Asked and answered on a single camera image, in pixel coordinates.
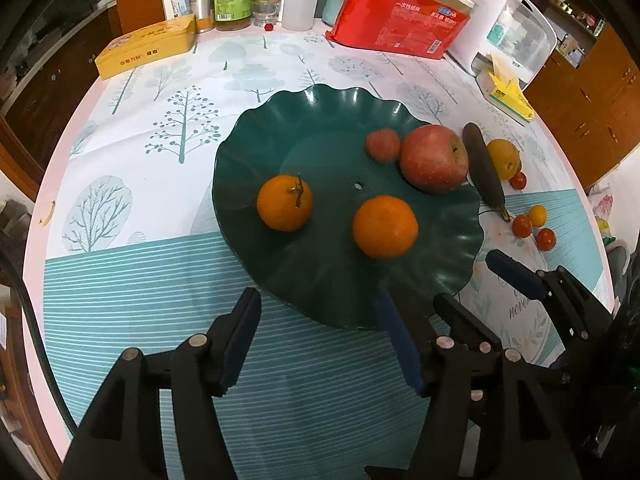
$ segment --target barcode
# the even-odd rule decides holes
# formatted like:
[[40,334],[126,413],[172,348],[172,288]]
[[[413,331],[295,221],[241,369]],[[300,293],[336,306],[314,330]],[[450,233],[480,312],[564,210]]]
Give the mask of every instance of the barcode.
[[435,40],[433,43],[431,43],[431,46],[427,50],[427,54],[433,54],[441,44],[442,42],[440,40]]

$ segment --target white appliance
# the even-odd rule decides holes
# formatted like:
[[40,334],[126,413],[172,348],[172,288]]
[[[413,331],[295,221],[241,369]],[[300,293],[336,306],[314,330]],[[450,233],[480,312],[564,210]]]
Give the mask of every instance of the white appliance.
[[491,53],[511,61],[526,88],[556,47],[556,34],[529,0],[478,0],[468,23],[448,53],[471,75],[487,65]]

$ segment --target eggplant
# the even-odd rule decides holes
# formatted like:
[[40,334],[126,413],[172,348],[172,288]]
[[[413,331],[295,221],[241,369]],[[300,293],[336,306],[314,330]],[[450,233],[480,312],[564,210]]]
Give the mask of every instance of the eggplant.
[[462,129],[462,142],[469,158],[469,175],[478,193],[505,222],[510,222],[509,212],[504,206],[502,183],[477,124],[468,123]]

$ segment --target white plastic bottle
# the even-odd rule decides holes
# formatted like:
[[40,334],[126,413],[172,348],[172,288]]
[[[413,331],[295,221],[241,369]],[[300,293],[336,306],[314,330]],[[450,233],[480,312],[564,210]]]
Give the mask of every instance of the white plastic bottle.
[[318,0],[284,0],[282,27],[287,30],[309,30],[314,26]]

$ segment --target green plate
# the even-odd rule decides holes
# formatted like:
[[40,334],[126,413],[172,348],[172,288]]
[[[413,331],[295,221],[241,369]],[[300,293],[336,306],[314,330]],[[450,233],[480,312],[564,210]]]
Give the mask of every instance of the green plate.
[[[475,188],[425,194],[364,150],[379,128],[404,137],[423,124],[397,101],[326,85],[278,92],[242,113],[218,148],[212,195],[220,230],[255,283],[319,322],[361,329],[377,328],[379,288],[407,291],[425,314],[436,293],[462,289],[483,238]],[[262,184],[281,173],[300,174],[314,194],[310,221],[295,233],[269,229],[255,208]],[[405,200],[418,219],[414,246],[392,260],[367,258],[351,235],[360,204],[380,194]]]

